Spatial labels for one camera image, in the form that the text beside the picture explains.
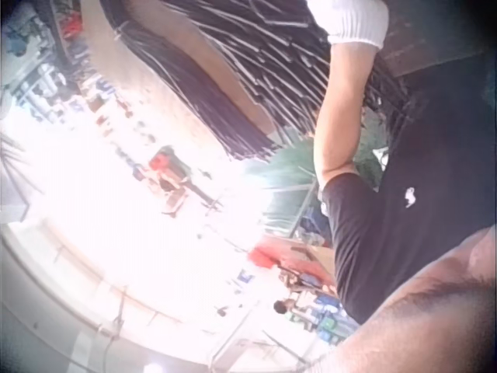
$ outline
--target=person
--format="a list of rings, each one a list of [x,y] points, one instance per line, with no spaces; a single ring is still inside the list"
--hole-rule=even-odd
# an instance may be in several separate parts
[[[388,8],[381,0],[308,5],[332,44],[315,169],[332,231],[339,298],[361,324],[424,266],[495,224],[495,115],[478,94],[478,70],[464,61],[418,74],[412,81],[426,105],[409,114],[392,139],[375,192],[358,175],[353,156]]]
[[[479,95],[477,59],[411,77],[426,105],[392,139],[374,192],[352,158],[388,9],[308,5],[332,45],[315,167],[339,297],[363,325],[306,371],[495,371],[495,113]]]
[[[299,299],[286,298],[274,302],[273,309],[276,313],[284,315],[292,309],[302,312],[306,312],[307,309],[332,309],[333,312],[338,312],[341,309],[340,301],[323,291],[311,288],[299,288],[293,292],[299,294]]]

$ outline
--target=t-shirt sleeve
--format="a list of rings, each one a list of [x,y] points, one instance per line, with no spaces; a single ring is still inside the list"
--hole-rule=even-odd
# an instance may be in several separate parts
[[[360,176],[344,173],[328,182],[322,200],[328,210],[339,280],[339,272],[371,225],[377,193]]]

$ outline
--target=hand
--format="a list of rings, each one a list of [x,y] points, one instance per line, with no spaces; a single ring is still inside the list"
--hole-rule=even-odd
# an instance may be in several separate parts
[[[308,7],[331,44],[361,42],[383,47],[388,8],[381,0],[308,0]]]

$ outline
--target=black t-shirt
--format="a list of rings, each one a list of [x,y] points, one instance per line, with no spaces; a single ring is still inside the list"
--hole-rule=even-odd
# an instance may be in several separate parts
[[[495,224],[495,114],[464,90],[430,91],[376,193],[356,174],[323,190],[345,310],[365,322],[424,266]]]

